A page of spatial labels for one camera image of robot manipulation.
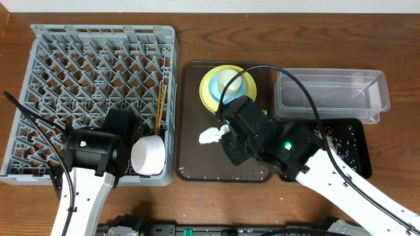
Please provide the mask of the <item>wooden chopstick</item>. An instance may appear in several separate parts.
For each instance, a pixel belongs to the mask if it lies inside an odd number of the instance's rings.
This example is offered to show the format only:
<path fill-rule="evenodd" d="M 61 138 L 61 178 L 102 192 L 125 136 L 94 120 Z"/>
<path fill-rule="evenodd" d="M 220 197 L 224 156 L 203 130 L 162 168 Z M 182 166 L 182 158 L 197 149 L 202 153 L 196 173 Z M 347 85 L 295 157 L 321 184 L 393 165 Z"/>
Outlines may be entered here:
<path fill-rule="evenodd" d="M 160 102 L 160 107 L 159 107 L 159 117 L 157 120 L 157 130 L 156 130 L 156 134 L 159 135 L 160 134 L 160 129 L 161 129 L 161 122 L 163 119 L 163 109 L 164 109 L 164 105 L 165 105 L 165 100 L 166 100 L 166 95 L 167 95 L 167 85 L 163 86 L 163 95 L 161 96 L 161 102 Z"/>
<path fill-rule="evenodd" d="M 156 110 L 156 125 L 155 125 L 155 135 L 158 135 L 158 128 L 159 128 L 159 115 L 160 115 L 160 104 L 161 104 L 161 93 L 162 93 L 162 86 L 163 81 L 159 82 L 159 93 L 158 93 L 158 100 L 157 100 L 157 110 Z"/>

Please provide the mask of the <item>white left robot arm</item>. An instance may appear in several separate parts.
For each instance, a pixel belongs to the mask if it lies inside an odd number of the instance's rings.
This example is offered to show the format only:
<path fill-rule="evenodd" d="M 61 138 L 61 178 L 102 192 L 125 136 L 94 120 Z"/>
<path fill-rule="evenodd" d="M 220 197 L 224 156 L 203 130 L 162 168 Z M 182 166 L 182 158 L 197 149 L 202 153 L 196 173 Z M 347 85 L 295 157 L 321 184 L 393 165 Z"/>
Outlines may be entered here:
<path fill-rule="evenodd" d="M 52 235 L 94 235 L 104 202 L 129 168 L 139 127 L 134 114 L 108 111 L 100 128 L 78 128 L 64 142 L 69 186 L 62 186 Z"/>

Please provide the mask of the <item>dark brown serving tray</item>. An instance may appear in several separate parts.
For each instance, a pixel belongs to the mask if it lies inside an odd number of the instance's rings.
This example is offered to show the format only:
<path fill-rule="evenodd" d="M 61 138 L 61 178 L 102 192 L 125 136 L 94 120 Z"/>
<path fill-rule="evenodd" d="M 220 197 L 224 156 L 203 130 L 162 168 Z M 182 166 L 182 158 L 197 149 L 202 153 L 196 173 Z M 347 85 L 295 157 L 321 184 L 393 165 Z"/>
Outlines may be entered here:
<path fill-rule="evenodd" d="M 182 69 L 177 102 L 177 174 L 186 181 L 264 183 L 272 175 L 254 158 L 236 166 L 219 142 L 199 143 L 203 131 L 211 127 L 221 128 L 224 124 L 202 104 L 200 82 L 208 71 L 227 64 L 223 61 L 192 61 Z"/>

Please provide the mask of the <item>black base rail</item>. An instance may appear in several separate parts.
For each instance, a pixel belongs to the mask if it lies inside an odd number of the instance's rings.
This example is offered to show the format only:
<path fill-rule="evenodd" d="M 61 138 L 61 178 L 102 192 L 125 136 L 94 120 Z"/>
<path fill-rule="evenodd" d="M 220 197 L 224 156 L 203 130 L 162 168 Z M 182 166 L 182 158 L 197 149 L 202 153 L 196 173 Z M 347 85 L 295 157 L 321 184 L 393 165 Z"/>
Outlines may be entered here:
<path fill-rule="evenodd" d="M 246 227 L 246 226 L 174 226 L 169 224 L 146 226 L 146 229 L 140 235 L 154 236 L 219 236 L 219 235 L 262 235 L 263 233 L 276 230 L 286 230 L 287 233 L 281 235 L 310 235 L 310 233 L 296 233 L 292 229 L 314 228 L 306 226 L 285 226 L 285 227 Z"/>

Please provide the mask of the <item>black waste tray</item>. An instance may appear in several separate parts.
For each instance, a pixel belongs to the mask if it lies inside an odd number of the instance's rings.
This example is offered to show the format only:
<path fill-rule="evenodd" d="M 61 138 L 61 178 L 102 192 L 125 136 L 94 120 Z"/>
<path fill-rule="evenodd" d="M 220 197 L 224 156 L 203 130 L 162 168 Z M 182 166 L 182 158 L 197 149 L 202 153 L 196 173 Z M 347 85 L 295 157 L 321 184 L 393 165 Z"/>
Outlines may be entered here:
<path fill-rule="evenodd" d="M 285 122 L 294 122 L 306 126 L 311 133 L 322 138 L 316 120 L 310 119 L 285 119 Z M 322 119 L 322 125 L 326 129 L 325 134 L 329 147 L 345 162 L 353 171 L 365 179 L 371 178 L 373 171 L 369 158 L 368 146 L 361 121 L 355 118 L 346 119 Z M 304 151 L 304 157 L 298 160 L 307 161 L 308 154 L 315 154 L 322 144 L 314 144 L 313 151 Z M 292 171 L 284 171 L 278 174 L 285 182 L 296 182 Z"/>

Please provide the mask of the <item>leftover rice pile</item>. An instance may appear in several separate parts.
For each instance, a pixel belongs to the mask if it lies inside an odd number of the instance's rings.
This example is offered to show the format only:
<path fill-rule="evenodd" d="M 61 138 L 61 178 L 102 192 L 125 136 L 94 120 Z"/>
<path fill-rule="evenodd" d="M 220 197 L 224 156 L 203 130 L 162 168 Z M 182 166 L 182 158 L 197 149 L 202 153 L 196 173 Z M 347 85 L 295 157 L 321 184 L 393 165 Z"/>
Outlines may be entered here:
<path fill-rule="evenodd" d="M 325 127 L 329 147 L 352 170 L 359 171 L 360 161 L 356 138 L 351 126 L 337 125 Z"/>

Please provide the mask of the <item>light blue small plate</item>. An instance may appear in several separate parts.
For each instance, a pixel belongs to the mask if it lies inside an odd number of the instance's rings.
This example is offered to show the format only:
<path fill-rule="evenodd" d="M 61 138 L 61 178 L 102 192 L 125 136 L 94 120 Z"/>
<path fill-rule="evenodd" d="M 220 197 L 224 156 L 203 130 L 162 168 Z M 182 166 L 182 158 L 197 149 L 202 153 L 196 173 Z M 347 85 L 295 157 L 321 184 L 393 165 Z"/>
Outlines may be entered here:
<path fill-rule="evenodd" d="M 226 70 L 216 73 L 211 78 L 210 83 L 209 83 L 209 93 L 216 102 L 220 101 L 220 97 L 225 86 L 231 80 L 231 78 L 233 78 L 233 76 L 237 74 L 238 72 L 233 69 L 226 69 Z M 223 98 L 223 103 L 227 104 L 233 101 L 234 99 L 245 95 L 245 92 L 246 92 L 245 80 L 242 77 L 238 77 L 228 87 Z"/>

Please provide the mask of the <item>yellow-green plate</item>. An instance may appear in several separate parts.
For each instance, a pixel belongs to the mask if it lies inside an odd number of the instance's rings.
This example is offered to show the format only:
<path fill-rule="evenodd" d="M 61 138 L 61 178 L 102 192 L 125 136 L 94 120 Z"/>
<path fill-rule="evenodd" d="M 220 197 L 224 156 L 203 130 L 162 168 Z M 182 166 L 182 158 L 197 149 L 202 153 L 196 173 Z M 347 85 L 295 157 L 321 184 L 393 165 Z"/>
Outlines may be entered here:
<path fill-rule="evenodd" d="M 203 105 L 211 112 L 215 113 L 218 109 L 219 102 L 216 102 L 212 96 L 209 93 L 209 83 L 211 78 L 218 72 L 221 72 L 226 69 L 233 69 L 237 71 L 238 73 L 241 72 L 243 69 L 234 66 L 234 65 L 222 65 L 217 66 L 211 70 L 209 70 L 202 78 L 199 86 L 199 97 L 203 103 Z M 250 97 L 252 101 L 255 101 L 257 97 L 257 86 L 252 78 L 252 76 L 249 73 L 244 73 L 240 77 L 242 77 L 245 80 L 246 84 L 246 92 L 245 95 Z"/>

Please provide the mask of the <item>white bowl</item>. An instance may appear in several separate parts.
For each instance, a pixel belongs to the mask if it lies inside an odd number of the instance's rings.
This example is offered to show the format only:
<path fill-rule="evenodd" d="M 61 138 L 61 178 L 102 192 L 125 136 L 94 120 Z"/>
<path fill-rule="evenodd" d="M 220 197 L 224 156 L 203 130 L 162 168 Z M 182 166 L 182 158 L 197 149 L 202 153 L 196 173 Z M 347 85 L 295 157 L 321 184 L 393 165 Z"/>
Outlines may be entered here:
<path fill-rule="evenodd" d="M 132 147 L 131 165 L 139 175 L 153 176 L 160 174 L 165 160 L 165 144 L 158 135 L 139 138 Z"/>

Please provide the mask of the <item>clear plastic container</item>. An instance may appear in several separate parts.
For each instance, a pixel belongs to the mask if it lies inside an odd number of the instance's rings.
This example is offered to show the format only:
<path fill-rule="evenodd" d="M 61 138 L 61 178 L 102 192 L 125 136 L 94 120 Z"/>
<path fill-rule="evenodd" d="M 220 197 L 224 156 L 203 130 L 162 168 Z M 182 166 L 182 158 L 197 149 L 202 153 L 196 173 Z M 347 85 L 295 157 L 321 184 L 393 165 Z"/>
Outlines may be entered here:
<path fill-rule="evenodd" d="M 321 119 L 355 118 L 378 123 L 390 109 L 385 74 L 371 69 L 288 68 L 311 95 Z M 300 87 L 282 72 L 274 85 L 277 119 L 313 119 L 314 114 Z"/>

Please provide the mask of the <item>grey plastic dish rack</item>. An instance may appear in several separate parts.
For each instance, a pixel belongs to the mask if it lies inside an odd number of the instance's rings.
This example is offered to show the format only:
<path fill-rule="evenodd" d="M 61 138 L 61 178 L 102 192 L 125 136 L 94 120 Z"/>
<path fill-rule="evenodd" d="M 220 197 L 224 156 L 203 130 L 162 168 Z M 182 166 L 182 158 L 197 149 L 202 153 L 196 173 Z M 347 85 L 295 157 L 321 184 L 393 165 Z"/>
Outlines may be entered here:
<path fill-rule="evenodd" d="M 174 28 L 34 24 L 31 29 L 36 38 L 19 101 L 41 116 L 39 126 L 58 149 L 63 147 L 62 128 L 99 128 L 110 109 L 134 113 L 140 123 L 138 135 L 153 135 L 159 82 L 167 85 L 159 134 L 165 143 L 164 168 L 153 176 L 128 169 L 119 184 L 170 184 L 179 75 Z"/>

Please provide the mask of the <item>white napkin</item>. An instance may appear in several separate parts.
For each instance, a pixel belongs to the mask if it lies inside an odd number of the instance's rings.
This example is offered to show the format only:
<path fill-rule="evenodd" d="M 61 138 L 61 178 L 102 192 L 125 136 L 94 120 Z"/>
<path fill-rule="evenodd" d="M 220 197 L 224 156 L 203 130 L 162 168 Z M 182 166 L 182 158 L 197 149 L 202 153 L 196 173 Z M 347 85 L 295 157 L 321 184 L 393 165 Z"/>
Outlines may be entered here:
<path fill-rule="evenodd" d="M 199 143 L 211 144 L 211 143 L 219 142 L 222 136 L 229 131 L 230 129 L 227 124 L 221 126 L 221 128 L 210 127 L 199 135 Z"/>

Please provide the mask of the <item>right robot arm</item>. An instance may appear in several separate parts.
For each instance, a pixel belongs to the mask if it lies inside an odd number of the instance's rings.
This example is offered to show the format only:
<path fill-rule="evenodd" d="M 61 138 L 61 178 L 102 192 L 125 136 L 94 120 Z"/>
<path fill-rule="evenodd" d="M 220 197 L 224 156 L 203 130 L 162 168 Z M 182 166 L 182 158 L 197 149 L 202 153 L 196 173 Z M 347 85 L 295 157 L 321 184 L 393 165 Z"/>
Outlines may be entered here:
<path fill-rule="evenodd" d="M 223 105 L 220 115 L 229 127 L 220 142 L 234 165 L 256 159 L 324 196 L 371 235 L 419 234 L 418 214 L 352 170 L 306 125 L 274 121 L 247 96 Z"/>

